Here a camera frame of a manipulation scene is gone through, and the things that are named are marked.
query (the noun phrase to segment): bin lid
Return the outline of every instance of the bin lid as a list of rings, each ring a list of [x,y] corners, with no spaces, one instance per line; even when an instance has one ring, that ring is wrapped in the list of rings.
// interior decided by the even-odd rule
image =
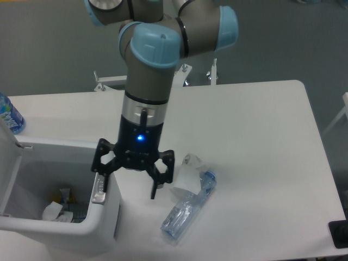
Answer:
[[[0,117],[0,211],[5,193],[10,185],[21,149],[17,139]]]

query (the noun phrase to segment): water bottle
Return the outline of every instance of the water bottle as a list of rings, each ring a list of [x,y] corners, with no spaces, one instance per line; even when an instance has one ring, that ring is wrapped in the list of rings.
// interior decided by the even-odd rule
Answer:
[[[14,134],[20,133],[26,126],[26,122],[10,99],[0,92],[0,117]]]
[[[200,172],[200,179],[201,190],[198,195],[186,191],[162,223],[161,229],[174,240],[181,236],[216,186],[216,175],[212,170]]]

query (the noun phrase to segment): white bin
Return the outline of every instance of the white bin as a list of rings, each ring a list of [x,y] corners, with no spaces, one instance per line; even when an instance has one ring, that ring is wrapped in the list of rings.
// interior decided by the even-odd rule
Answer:
[[[90,171],[97,144],[17,138],[0,119],[0,229],[69,250],[103,252],[115,247],[121,194],[114,175],[107,193],[100,192],[102,177]],[[59,188],[71,188],[77,202],[89,202],[83,222],[41,220]]]

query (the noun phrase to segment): bottle label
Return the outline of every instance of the bottle label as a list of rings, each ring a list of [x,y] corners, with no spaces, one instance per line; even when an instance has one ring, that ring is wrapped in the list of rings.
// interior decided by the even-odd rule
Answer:
[[[5,106],[5,112],[0,114],[0,117],[4,120],[12,132],[17,131],[23,126],[23,117],[12,104],[10,106]]]

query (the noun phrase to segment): blue led light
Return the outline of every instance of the blue led light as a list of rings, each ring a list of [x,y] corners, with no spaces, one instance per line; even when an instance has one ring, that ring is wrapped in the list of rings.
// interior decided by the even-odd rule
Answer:
[[[136,139],[139,141],[143,141],[145,138],[143,135],[139,135],[138,137],[136,137]]]

